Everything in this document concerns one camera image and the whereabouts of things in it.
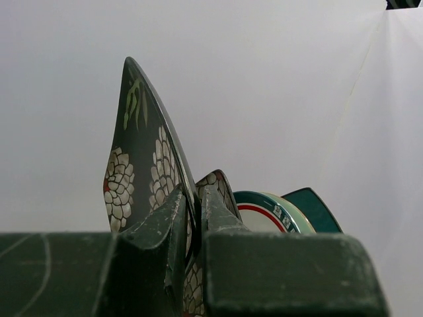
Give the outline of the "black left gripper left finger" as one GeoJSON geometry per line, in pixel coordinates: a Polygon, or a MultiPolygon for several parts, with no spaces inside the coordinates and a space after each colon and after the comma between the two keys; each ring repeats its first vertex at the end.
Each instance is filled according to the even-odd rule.
{"type": "Polygon", "coordinates": [[[160,287],[183,285],[186,222],[186,198],[177,186],[158,209],[120,235],[128,245],[129,263],[146,283],[158,282],[160,287]]]}

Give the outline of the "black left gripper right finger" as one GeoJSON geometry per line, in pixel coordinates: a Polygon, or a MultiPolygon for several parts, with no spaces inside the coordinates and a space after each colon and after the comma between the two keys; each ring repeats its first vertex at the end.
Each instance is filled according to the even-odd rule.
{"type": "Polygon", "coordinates": [[[207,240],[210,234],[224,236],[217,253],[241,259],[247,258],[247,244],[251,231],[226,206],[216,186],[204,187],[202,194],[202,263],[206,263],[207,240]]]}

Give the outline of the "black square floral plate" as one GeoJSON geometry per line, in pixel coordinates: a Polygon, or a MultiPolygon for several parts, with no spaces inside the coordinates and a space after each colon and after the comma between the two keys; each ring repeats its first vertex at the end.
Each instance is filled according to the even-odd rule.
{"type": "MultiPolygon", "coordinates": [[[[201,205],[173,123],[157,91],[132,57],[124,61],[112,148],[103,182],[110,229],[120,235],[158,209],[180,186],[186,198],[186,256],[181,287],[160,287],[140,274],[129,287],[147,316],[204,316],[201,205]]],[[[123,249],[128,245],[123,242],[123,249]]]]}
{"type": "Polygon", "coordinates": [[[204,188],[206,186],[215,186],[217,191],[221,194],[228,210],[230,210],[230,212],[232,212],[232,214],[234,214],[234,216],[238,219],[241,218],[233,191],[225,173],[222,170],[216,169],[196,182],[196,189],[200,199],[202,199],[204,188]]]}

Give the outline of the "white plate teal red rim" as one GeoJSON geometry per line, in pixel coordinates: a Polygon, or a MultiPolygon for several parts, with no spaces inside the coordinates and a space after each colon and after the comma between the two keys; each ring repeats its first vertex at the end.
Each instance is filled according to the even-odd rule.
{"type": "Polygon", "coordinates": [[[255,232],[300,233],[288,211],[275,199],[253,191],[234,193],[243,224],[255,232]]]}

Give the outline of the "dark teal square plate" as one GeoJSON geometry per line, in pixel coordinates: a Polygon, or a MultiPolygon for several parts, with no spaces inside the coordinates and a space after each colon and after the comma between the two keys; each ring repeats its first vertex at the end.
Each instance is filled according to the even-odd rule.
{"type": "Polygon", "coordinates": [[[301,188],[282,195],[281,198],[294,204],[309,220],[316,232],[343,233],[330,209],[312,188],[301,188]]]}

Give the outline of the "light green floral plate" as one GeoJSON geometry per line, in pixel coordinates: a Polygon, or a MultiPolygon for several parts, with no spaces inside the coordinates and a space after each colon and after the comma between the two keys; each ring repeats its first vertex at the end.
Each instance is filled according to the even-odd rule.
{"type": "Polygon", "coordinates": [[[300,233],[302,234],[316,233],[315,229],[309,222],[308,218],[294,204],[274,194],[265,193],[265,195],[277,201],[289,213],[289,215],[292,217],[292,219],[296,223],[300,233]]]}

